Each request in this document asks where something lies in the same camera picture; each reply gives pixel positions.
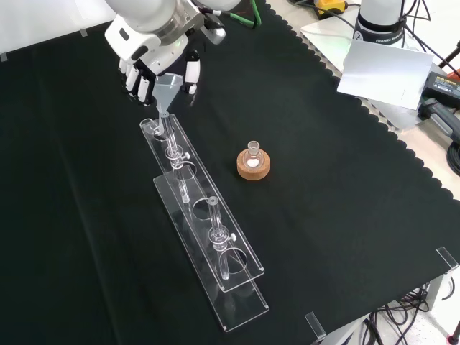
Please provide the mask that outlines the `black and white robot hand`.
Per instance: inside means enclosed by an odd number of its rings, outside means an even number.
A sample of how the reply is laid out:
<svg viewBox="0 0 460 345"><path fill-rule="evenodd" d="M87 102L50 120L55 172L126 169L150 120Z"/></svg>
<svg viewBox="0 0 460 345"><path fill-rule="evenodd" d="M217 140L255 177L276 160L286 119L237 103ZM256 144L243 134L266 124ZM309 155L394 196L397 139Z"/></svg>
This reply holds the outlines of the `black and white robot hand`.
<svg viewBox="0 0 460 345"><path fill-rule="evenodd" d="M197 52L188 49L189 36L201 29L204 18L192 1L107 1L116 17L105 38L118 55L119 70L128 94L141 104L156 102L153 88L186 56L183 86L193 95L197 90L201 63Z"/></svg>

